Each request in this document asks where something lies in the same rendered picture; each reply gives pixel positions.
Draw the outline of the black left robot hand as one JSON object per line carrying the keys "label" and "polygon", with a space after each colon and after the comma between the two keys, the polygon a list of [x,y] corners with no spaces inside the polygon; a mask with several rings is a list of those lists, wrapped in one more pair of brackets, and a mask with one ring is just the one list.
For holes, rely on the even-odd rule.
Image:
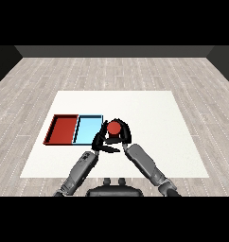
{"label": "black left robot hand", "polygon": [[108,121],[105,121],[99,130],[99,132],[95,135],[95,138],[92,142],[92,150],[95,152],[108,152],[108,153],[115,153],[119,152],[119,149],[104,146],[103,143],[106,141],[106,133],[107,133]]}

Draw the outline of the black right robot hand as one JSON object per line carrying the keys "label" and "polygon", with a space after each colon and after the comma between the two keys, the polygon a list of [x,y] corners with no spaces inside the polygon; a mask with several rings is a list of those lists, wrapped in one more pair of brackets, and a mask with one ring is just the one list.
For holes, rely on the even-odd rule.
{"label": "black right robot hand", "polygon": [[129,128],[129,125],[127,123],[125,123],[124,121],[122,121],[121,119],[119,119],[119,118],[115,118],[112,121],[116,121],[116,122],[118,122],[120,124],[121,131],[119,133],[119,137],[118,138],[110,138],[109,137],[106,140],[106,144],[107,145],[111,145],[111,144],[121,143],[123,148],[126,149],[128,147],[128,144],[130,144],[132,142],[132,134],[131,134],[131,130]]}

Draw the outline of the small red can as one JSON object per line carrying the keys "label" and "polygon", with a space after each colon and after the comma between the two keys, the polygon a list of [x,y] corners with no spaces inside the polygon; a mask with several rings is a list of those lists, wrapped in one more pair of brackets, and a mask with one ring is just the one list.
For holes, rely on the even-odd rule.
{"label": "small red can", "polygon": [[121,131],[121,126],[118,122],[112,121],[108,124],[107,131],[110,138],[118,138]]}

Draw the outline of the light blue shallow open box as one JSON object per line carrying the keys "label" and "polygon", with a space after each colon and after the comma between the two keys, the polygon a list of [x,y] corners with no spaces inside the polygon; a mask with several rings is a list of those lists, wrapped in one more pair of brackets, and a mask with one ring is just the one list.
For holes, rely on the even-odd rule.
{"label": "light blue shallow open box", "polygon": [[73,135],[74,146],[90,146],[103,123],[101,114],[81,114]]}

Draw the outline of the red shallow open box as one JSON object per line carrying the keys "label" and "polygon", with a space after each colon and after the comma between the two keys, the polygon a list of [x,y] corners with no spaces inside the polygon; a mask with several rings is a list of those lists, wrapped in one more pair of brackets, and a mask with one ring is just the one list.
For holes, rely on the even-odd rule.
{"label": "red shallow open box", "polygon": [[72,146],[78,117],[77,114],[55,114],[44,138],[44,145]]}

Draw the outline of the dark grey robot body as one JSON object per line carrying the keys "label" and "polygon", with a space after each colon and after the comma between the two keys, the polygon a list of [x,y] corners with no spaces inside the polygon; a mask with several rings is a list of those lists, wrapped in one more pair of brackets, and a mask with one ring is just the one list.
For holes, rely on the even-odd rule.
{"label": "dark grey robot body", "polygon": [[143,197],[143,193],[128,186],[124,178],[118,179],[118,185],[111,185],[111,179],[105,178],[101,186],[89,189],[86,197]]}

